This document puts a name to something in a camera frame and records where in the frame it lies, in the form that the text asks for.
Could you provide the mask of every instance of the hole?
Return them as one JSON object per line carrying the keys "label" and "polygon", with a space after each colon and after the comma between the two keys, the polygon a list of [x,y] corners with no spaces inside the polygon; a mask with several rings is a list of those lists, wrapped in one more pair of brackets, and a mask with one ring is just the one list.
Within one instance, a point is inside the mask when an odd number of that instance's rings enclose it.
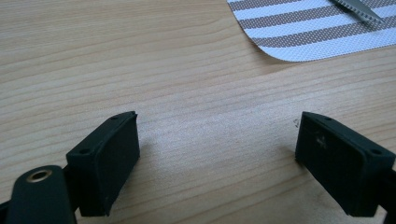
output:
{"label": "hole", "polygon": [[381,155],[382,152],[378,149],[371,149],[371,151],[375,154],[375,155]]}
{"label": "hole", "polygon": [[51,174],[52,174],[51,170],[40,170],[29,175],[26,181],[29,183],[37,183],[47,179],[47,177],[49,177]]}
{"label": "hole", "polygon": [[83,148],[82,150],[79,151],[79,154],[85,155],[90,153],[90,149],[89,148]]}

